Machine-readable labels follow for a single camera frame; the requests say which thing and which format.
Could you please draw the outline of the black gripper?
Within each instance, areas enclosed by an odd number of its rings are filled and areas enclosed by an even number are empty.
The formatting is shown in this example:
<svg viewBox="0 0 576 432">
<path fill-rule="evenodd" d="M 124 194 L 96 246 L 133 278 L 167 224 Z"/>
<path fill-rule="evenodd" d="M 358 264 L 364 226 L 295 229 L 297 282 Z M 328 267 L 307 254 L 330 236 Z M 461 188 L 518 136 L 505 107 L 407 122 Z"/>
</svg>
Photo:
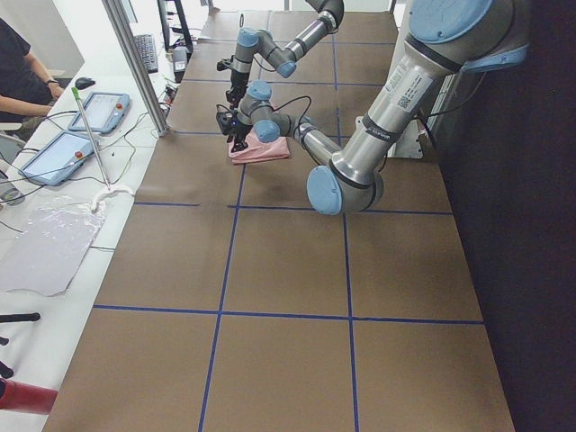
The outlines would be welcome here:
<svg viewBox="0 0 576 432">
<path fill-rule="evenodd" d="M 243 151 L 248 148 L 246 136 L 250 133 L 250 125 L 233 118 L 229 121 L 228 142 L 232 142 L 231 151 Z"/>
<path fill-rule="evenodd" d="M 231 87 L 226 91 L 226 99 L 230 107 L 238 107 L 243 98 L 243 92 L 248 88 L 248 72 L 240 72 L 232 69 L 230 82 Z"/>
</svg>

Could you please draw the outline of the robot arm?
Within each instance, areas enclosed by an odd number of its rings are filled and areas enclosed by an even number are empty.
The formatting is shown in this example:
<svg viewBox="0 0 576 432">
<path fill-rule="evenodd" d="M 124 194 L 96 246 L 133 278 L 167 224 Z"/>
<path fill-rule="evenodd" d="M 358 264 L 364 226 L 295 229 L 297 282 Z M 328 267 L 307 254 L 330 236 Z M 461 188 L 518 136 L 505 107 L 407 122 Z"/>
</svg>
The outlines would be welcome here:
<svg viewBox="0 0 576 432">
<path fill-rule="evenodd" d="M 230 89 L 226 100 L 230 108 L 238 108 L 248 89 L 248 81 L 255 55 L 260 55 L 283 78 L 294 73 L 297 62 L 326 36 L 338 31 L 345 14 L 343 1 L 308 1 L 317 13 L 315 19 L 294 34 L 283 46 L 275 42 L 269 30 L 243 26 L 238 29 L 233 55 L 217 63 L 217 70 L 230 70 Z"/>
<path fill-rule="evenodd" d="M 528 1 L 417 1 L 409 12 L 404 55 L 391 72 L 350 140 L 338 146 L 303 118 L 281 113 L 270 103 L 269 84 L 251 80 L 255 56 L 289 77 L 297 62 L 342 23 L 340 1 L 312 3 L 317 18 L 285 46 L 271 33 L 243 27 L 234 54 L 219 61 L 231 73 L 229 109 L 217 116 L 235 149 L 249 133 L 269 143 L 290 137 L 315 160 L 307 179 L 311 206 L 338 215 L 370 208 L 383 195 L 378 166 L 401 137 L 432 87 L 460 72 L 488 72 L 522 63 L 529 45 L 532 5 Z"/>
</svg>

